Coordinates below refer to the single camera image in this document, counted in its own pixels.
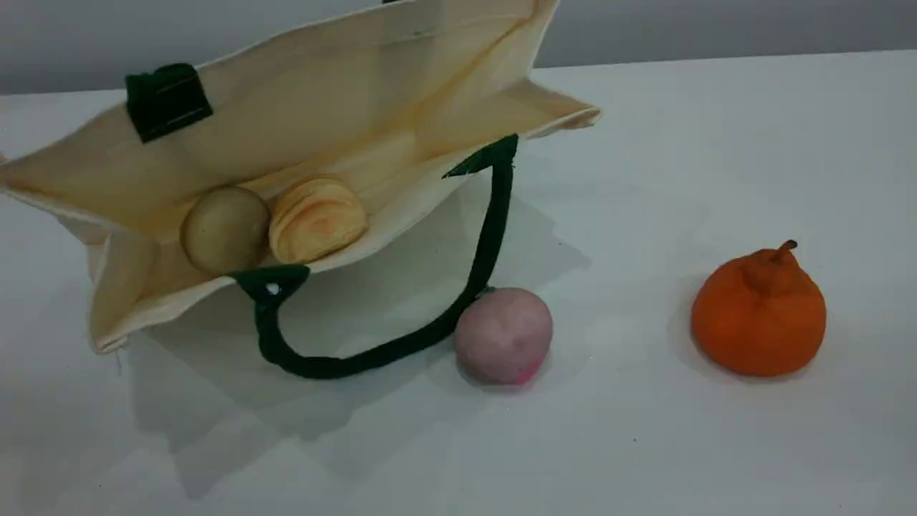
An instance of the green strap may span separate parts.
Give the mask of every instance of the green strap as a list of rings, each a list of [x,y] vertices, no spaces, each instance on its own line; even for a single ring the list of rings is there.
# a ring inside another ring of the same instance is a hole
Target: green strap
[[[305,265],[281,265],[233,275],[239,286],[255,302],[255,325],[258,328],[259,348],[265,360],[303,378],[343,378],[391,364],[433,346],[452,334],[462,312],[488,287],[493,267],[500,255],[513,191],[513,159],[518,141],[517,135],[497,141],[476,152],[444,176],[447,178],[457,174],[476,173],[492,166],[491,201],[487,206],[478,238],[478,249],[465,289],[442,315],[420,330],[348,358],[301,356],[283,339],[277,314],[283,302],[308,279],[309,268]]]

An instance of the pink ball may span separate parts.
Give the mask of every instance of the pink ball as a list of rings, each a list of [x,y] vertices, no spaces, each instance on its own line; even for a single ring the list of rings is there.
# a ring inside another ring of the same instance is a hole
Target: pink ball
[[[554,335],[551,312],[540,297],[501,288],[475,301],[458,319],[458,362],[481,381],[521,386],[538,372]]]

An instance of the table surface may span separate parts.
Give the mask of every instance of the table surface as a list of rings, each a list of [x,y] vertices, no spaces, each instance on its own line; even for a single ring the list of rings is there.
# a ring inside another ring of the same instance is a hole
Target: table surface
[[[235,288],[96,356],[82,247],[0,197],[0,513],[914,513],[917,51],[535,78],[605,117],[518,160],[493,283],[536,291],[556,324],[520,392],[466,381],[449,343],[349,380],[285,376]],[[0,151],[123,98],[0,97]],[[487,195],[478,177],[317,276],[287,335],[352,353],[426,322],[464,282]],[[691,343],[692,298],[789,238],[827,299],[823,348],[781,381],[727,374]]]

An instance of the tote bag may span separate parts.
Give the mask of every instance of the tote bag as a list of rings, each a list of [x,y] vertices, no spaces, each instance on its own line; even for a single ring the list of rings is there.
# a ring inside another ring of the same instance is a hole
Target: tote bag
[[[294,28],[199,67],[129,76],[126,102],[0,165],[0,188],[85,245],[98,353],[239,284],[255,301],[260,349],[271,362],[307,377],[378,367],[448,336],[486,287],[517,143],[587,127],[600,115],[529,80],[557,4],[396,2]],[[489,167],[492,201],[469,284],[441,318],[346,359],[302,357],[286,345],[277,308],[309,275],[372,255]],[[237,185],[272,205],[318,175],[336,176],[362,201],[370,225],[359,240],[310,264],[268,258],[227,276],[189,264],[179,229],[201,196]]]

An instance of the gray wall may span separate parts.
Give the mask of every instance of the gray wall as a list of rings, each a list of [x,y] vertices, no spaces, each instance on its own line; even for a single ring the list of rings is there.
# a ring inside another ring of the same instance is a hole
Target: gray wall
[[[121,87],[375,3],[0,0],[0,94]],[[917,0],[565,0],[538,64],[898,48],[917,48]]]

